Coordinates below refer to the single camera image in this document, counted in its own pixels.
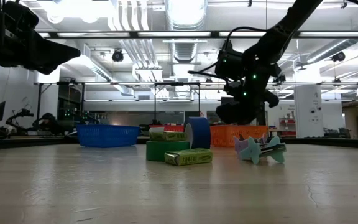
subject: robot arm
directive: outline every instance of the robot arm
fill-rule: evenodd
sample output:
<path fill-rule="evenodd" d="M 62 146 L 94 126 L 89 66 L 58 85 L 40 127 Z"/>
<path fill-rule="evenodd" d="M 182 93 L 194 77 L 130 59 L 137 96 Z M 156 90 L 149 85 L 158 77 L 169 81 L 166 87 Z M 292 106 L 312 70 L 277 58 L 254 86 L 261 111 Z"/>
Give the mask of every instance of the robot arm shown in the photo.
<path fill-rule="evenodd" d="M 216 113 L 225 123 L 248 124 L 261 113 L 260 105 L 265 101 L 269 107 L 278 105 L 278 97 L 266 90 L 270 76 L 281 73 L 277 62 L 285 52 L 294 33 L 305 23 L 323 0 L 296 0 L 286 16 L 266 31 L 259 41 L 244 53 L 232 49 L 229 41 L 233 31 L 239 29 L 259 30 L 252 27 L 238 27 L 229 34 L 215 63 L 216 78 L 226 81 L 224 91 L 234 97 L 234 103 L 218 106 Z M 190 73 L 211 76 L 199 72 Z"/>
<path fill-rule="evenodd" d="M 19 0 L 0 1 L 0 66 L 23 66 L 49 75 L 80 56 L 78 49 L 42 38 L 34 29 L 39 18 Z"/>

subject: security camera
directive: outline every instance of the security camera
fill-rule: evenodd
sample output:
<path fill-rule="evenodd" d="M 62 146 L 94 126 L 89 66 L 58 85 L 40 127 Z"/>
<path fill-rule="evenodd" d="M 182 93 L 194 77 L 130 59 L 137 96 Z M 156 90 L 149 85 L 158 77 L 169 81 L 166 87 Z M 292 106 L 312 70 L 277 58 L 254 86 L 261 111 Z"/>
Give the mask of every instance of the security camera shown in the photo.
<path fill-rule="evenodd" d="M 332 56 L 330 58 L 330 60 L 334 61 L 334 62 L 342 62 L 343 60 L 345 60 L 346 56 L 344 52 L 339 52 L 338 54 Z"/>
<path fill-rule="evenodd" d="M 112 55 L 112 60 L 114 62 L 122 62 L 124 60 L 124 55 L 122 54 L 122 49 L 115 49 Z"/>

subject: tape roll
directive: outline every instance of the tape roll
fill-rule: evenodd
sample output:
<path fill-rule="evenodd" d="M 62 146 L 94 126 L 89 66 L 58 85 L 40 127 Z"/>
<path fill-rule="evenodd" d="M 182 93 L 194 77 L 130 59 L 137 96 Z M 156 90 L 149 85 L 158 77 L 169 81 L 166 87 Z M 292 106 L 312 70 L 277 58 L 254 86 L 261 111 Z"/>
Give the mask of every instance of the tape roll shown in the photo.
<path fill-rule="evenodd" d="M 185 132 L 191 149 L 211 148 L 211 129 L 206 118 L 187 118 L 185 121 Z"/>
<path fill-rule="evenodd" d="M 190 149 L 190 143 L 186 141 L 180 142 L 155 142 L 148 141 L 146 143 L 146 159 L 148 161 L 165 162 L 165 153 L 179 150 Z"/>

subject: plastic basket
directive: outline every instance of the plastic basket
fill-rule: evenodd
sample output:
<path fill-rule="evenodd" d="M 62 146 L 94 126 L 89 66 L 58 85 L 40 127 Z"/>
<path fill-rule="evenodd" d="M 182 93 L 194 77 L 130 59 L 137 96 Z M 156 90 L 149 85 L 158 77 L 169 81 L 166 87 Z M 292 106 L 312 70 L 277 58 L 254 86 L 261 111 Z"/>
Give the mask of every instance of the plastic basket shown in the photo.
<path fill-rule="evenodd" d="M 78 140 L 85 147 L 133 146 L 139 129 L 138 126 L 77 125 Z"/>
<path fill-rule="evenodd" d="M 211 144 L 218 147 L 234 147 L 233 136 L 247 139 L 249 136 L 253 138 L 261 138 L 263 134 L 267 134 L 268 126 L 239 126 L 239 125 L 219 125 L 211 126 Z"/>
<path fill-rule="evenodd" d="M 150 125 L 150 127 L 164 127 L 164 131 L 177 131 L 177 132 L 184 132 L 183 125 Z"/>

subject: green tape roll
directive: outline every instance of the green tape roll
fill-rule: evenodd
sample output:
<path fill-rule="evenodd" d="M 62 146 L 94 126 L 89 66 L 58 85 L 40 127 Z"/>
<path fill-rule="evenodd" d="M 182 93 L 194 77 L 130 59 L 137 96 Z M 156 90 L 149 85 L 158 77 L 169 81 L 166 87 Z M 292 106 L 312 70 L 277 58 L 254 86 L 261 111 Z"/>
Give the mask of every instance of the green tape roll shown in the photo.
<path fill-rule="evenodd" d="M 181 142 L 154 142 L 148 141 L 146 143 L 146 159 L 148 161 L 165 162 L 165 153 L 172 151 L 179 151 L 190 149 L 190 143 Z"/>

